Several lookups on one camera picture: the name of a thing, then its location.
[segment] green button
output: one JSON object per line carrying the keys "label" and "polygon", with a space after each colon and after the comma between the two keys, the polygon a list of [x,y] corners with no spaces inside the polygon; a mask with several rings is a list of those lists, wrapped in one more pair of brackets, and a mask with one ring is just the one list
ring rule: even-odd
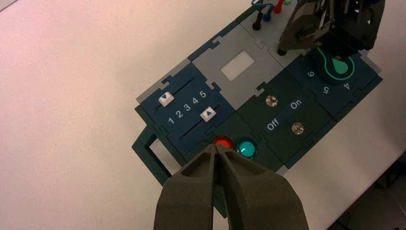
{"label": "green button", "polygon": [[256,151],[254,144],[249,141],[244,141],[238,146],[238,152],[247,158],[253,157]]}
{"label": "green button", "polygon": [[334,70],[339,74],[343,74],[343,73],[347,72],[347,70],[348,70],[348,65],[345,62],[339,61],[334,58],[333,58],[333,65],[334,65]]}

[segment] metal screw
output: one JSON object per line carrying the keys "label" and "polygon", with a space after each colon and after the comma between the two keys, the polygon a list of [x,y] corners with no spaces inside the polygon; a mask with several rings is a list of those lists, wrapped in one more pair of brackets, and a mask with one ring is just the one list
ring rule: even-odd
{"label": "metal screw", "polygon": [[296,122],[292,125],[292,132],[295,133],[296,135],[302,134],[305,130],[305,127],[303,126],[302,123]]}
{"label": "metal screw", "polygon": [[278,104],[278,98],[276,98],[275,96],[267,96],[267,98],[265,99],[265,102],[268,106],[270,107],[275,107]]}

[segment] number 5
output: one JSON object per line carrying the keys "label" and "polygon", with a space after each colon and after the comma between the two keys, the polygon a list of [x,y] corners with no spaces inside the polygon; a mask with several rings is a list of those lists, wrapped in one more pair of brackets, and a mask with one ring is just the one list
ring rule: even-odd
{"label": "number 5", "polygon": [[200,96],[201,96],[202,98],[205,98],[205,97],[206,97],[206,93],[203,92],[203,91],[200,91],[199,94],[200,94]]}

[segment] blue cable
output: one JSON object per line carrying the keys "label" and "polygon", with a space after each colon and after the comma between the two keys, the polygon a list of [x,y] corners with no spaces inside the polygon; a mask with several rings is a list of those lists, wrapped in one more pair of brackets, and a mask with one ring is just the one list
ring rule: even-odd
{"label": "blue cable", "polygon": [[253,6],[270,6],[270,5],[272,5],[273,6],[272,3],[259,4],[259,3],[254,3],[254,2],[255,2],[255,0],[252,0],[251,5],[253,5]]}

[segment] table surface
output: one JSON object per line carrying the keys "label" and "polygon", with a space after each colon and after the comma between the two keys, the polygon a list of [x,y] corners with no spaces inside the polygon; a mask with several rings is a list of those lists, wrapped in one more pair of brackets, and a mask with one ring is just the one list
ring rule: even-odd
{"label": "table surface", "polygon": [[[135,98],[249,7],[25,1],[0,13],[0,229],[152,229],[160,184],[131,149]],[[405,150],[406,3],[369,57],[383,82],[285,177],[327,228]],[[214,229],[227,229],[215,213]]]}

